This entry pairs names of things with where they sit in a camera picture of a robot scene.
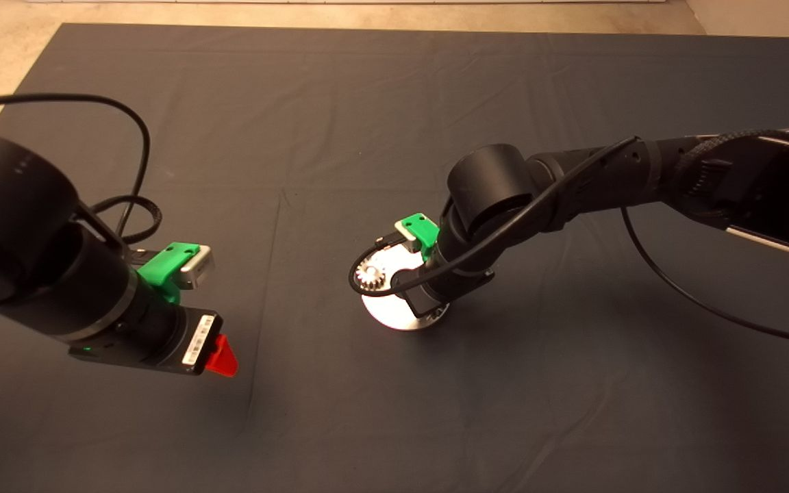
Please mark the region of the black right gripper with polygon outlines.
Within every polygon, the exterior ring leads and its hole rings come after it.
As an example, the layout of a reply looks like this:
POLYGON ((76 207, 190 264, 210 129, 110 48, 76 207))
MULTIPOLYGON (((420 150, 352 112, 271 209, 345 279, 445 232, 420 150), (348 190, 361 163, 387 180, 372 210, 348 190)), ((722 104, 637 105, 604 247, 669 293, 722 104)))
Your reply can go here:
POLYGON ((443 273, 441 270, 441 265, 422 264, 416 268, 401 269, 394 273, 394 286, 397 288, 407 281, 425 275, 434 275, 434 278, 427 283, 397 294, 400 299, 406 301, 415 316, 428 315, 486 285, 494 278, 494 271, 490 268, 477 271, 454 268, 443 273))

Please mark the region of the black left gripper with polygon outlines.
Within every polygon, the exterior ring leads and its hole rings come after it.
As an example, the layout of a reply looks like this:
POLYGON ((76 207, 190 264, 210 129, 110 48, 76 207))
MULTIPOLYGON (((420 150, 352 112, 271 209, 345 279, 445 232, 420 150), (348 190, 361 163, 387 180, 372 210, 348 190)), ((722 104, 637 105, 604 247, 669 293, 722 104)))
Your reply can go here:
POLYGON ((79 361, 176 375, 238 374, 223 318, 210 309, 173 305, 157 294, 136 294, 100 333, 69 344, 79 361))

